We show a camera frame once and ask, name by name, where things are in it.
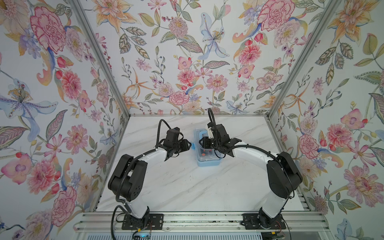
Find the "clear plastic box lid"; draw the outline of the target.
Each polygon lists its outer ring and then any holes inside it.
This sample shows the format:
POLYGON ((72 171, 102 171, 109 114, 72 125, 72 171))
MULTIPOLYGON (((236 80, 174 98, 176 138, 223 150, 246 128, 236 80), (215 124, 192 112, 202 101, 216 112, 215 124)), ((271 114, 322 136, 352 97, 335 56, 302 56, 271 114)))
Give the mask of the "clear plastic box lid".
POLYGON ((214 149, 214 143, 213 139, 208 137, 204 137, 203 139, 200 140, 200 144, 204 149, 214 149))

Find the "blue plastic tool box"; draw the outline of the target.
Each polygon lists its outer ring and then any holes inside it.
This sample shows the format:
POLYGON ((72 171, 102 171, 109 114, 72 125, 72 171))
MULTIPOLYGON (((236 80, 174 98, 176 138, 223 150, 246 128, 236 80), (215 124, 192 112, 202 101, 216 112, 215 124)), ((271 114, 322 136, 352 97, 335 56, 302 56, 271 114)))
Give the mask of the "blue plastic tool box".
POLYGON ((192 143, 192 149, 195 151, 199 167, 218 166, 221 163, 221 159, 225 156, 214 149, 204 149, 201 146, 200 140, 208 136, 206 129, 194 130, 195 141, 192 143))

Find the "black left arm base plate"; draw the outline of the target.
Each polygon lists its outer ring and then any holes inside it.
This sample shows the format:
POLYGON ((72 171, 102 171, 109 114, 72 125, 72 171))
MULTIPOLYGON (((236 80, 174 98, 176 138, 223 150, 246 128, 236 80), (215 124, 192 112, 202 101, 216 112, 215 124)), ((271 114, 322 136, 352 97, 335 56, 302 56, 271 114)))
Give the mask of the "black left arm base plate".
POLYGON ((122 230, 162 230, 164 224, 164 214, 148 214, 142 219, 135 218, 131 215, 125 216, 122 223, 122 230))

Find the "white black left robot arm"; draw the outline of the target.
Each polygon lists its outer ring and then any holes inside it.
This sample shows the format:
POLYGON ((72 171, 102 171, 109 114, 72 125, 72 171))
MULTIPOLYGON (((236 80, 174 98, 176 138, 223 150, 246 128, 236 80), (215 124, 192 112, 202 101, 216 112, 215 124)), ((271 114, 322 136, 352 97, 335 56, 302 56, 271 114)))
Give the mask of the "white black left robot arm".
POLYGON ((165 162, 191 148, 180 128, 170 128, 164 139, 157 135, 155 148, 133 157, 123 155, 108 182, 108 189, 115 195, 118 205, 113 211, 111 229, 114 229, 116 212, 121 211, 134 230, 144 229, 150 221, 150 208, 143 203, 141 191, 149 163, 165 162))

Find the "aluminium corner frame post left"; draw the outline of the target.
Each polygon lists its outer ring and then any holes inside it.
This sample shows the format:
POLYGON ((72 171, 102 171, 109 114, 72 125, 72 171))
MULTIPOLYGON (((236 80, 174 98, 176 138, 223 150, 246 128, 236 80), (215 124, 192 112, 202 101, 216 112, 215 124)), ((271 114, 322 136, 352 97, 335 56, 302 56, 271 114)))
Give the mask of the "aluminium corner frame post left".
POLYGON ((80 23, 80 26, 84 29, 85 35, 90 43, 91 49, 95 53, 95 58, 97 59, 103 73, 106 76, 107 82, 110 84, 111 90, 113 94, 115 95, 115 98, 118 102, 118 105, 120 107, 120 110, 122 111, 122 114, 129 119, 130 113, 129 110, 126 107, 126 104, 123 100, 123 97, 119 91, 118 85, 114 79, 113 73, 111 71, 111 68, 108 65, 107 60, 105 59, 103 55, 102 48, 99 45, 98 39, 96 37, 96 34, 94 33, 92 26, 90 25, 85 10, 81 4, 80 1, 77 0, 69 0, 69 4, 71 8, 73 9, 76 18, 78 22, 80 23))

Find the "aluminium corner frame post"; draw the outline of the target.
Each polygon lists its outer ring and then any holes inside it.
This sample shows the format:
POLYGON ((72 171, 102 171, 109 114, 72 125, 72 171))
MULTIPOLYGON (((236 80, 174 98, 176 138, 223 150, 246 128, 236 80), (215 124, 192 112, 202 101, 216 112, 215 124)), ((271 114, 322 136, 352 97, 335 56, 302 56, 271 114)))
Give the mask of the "aluminium corner frame post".
POLYGON ((76 18, 78 22, 80 23, 80 26, 84 29, 85 35, 90 43, 91 49, 95 53, 95 58, 97 59, 103 73, 106 76, 107 82, 110 84, 111 90, 113 94, 115 95, 115 98, 118 102, 118 105, 120 107, 120 110, 122 111, 122 114, 129 119, 130 113, 129 110, 126 107, 126 104, 123 100, 123 97, 119 91, 118 85, 114 79, 113 73, 111 71, 111 68, 108 65, 107 60, 105 59, 103 55, 102 48, 99 45, 98 39, 96 37, 96 34, 94 33, 92 26, 90 25, 85 10, 81 4, 80 1, 77 0, 69 0, 69 4, 71 8, 73 9, 76 18))
POLYGON ((294 64, 292 71, 289 73, 285 84, 280 90, 273 106, 269 110, 268 114, 265 115, 266 120, 271 120, 272 117, 278 112, 280 105, 282 104, 287 92, 289 91, 291 85, 295 81, 297 75, 299 74, 302 67, 305 65, 307 59, 309 58, 311 52, 315 49, 322 33, 327 27, 327 24, 331 20, 331 17, 336 12, 340 3, 338 1, 329 1, 325 10, 323 11, 316 27, 312 31, 312 36, 309 38, 307 44, 304 46, 303 51, 297 58, 297 62, 294 64))

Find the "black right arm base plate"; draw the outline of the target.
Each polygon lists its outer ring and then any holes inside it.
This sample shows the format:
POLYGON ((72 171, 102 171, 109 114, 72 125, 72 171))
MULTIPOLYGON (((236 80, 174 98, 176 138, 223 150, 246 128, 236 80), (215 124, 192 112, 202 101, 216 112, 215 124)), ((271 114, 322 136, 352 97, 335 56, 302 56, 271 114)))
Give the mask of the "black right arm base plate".
POLYGON ((285 230, 287 228, 282 214, 278 214, 275 218, 269 218, 267 215, 252 213, 243 214, 243 220, 240 225, 246 230, 285 230))

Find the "aluminium corner frame post right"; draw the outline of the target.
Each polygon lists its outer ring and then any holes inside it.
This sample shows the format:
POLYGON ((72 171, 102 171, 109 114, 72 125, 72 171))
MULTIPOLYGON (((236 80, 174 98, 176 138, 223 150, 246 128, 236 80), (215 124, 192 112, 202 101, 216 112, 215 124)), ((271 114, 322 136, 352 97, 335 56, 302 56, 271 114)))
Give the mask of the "aluminium corner frame post right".
POLYGON ((272 117, 278 112, 280 105, 282 104, 287 92, 289 91, 291 85, 295 81, 297 75, 299 74, 302 67, 305 65, 307 59, 309 58, 311 52, 315 49, 322 33, 327 27, 327 24, 331 20, 331 17, 336 12, 340 3, 338 1, 329 1, 325 10, 323 11, 316 27, 312 31, 312 36, 309 38, 307 44, 304 46, 303 51, 297 58, 297 62, 294 64, 292 71, 289 73, 285 84, 280 90, 273 106, 269 110, 268 114, 265 115, 266 120, 271 120, 272 117))

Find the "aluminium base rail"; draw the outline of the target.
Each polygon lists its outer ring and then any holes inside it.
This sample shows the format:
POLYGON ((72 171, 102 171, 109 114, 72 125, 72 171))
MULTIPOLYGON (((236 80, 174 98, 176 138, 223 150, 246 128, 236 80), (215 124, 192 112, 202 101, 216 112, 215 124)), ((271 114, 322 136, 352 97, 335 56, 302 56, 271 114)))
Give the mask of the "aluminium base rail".
MULTIPOLYGON (((244 212, 163 212, 163 227, 152 230, 152 233, 251 233, 241 224, 244 212)), ((283 219, 275 230, 283 229, 288 238, 294 233, 316 233, 321 240, 333 240, 333 234, 323 215, 319 212, 282 212, 283 219)), ((74 225, 77 234, 110 233, 111 212, 95 212, 83 214, 81 220, 74 225)))

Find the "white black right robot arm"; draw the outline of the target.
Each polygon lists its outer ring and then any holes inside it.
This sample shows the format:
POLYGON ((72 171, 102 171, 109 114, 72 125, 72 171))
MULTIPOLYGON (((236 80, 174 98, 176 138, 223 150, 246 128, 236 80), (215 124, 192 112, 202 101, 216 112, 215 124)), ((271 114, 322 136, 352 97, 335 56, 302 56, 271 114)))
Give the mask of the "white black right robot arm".
POLYGON ((258 210, 250 224, 258 229, 271 229, 283 219, 282 210, 288 200, 294 197, 295 190, 303 182, 303 176, 292 157, 287 152, 272 154, 269 151, 230 138, 222 124, 207 124, 208 135, 199 140, 204 149, 212 149, 223 156, 251 162, 264 170, 268 177, 269 192, 266 201, 258 210))

